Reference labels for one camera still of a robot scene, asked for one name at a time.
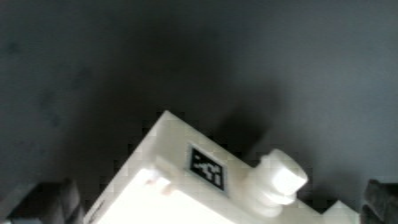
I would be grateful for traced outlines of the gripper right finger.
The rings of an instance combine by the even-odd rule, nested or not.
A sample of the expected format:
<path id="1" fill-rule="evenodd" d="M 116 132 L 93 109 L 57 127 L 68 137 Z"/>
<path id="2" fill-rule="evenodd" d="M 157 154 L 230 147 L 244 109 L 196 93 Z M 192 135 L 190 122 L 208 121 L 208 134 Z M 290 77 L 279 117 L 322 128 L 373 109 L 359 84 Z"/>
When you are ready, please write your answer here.
<path id="1" fill-rule="evenodd" d="M 398 183 L 372 179 L 365 190 L 361 224 L 398 224 Z"/>

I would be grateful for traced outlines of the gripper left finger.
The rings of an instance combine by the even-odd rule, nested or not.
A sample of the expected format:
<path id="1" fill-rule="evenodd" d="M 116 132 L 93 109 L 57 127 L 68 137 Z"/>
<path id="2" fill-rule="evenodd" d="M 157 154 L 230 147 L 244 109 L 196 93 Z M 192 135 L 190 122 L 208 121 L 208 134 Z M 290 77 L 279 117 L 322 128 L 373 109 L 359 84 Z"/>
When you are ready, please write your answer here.
<path id="1" fill-rule="evenodd" d="M 0 224 L 84 224 L 84 205 L 77 182 L 41 182 L 11 210 L 0 212 Z"/>

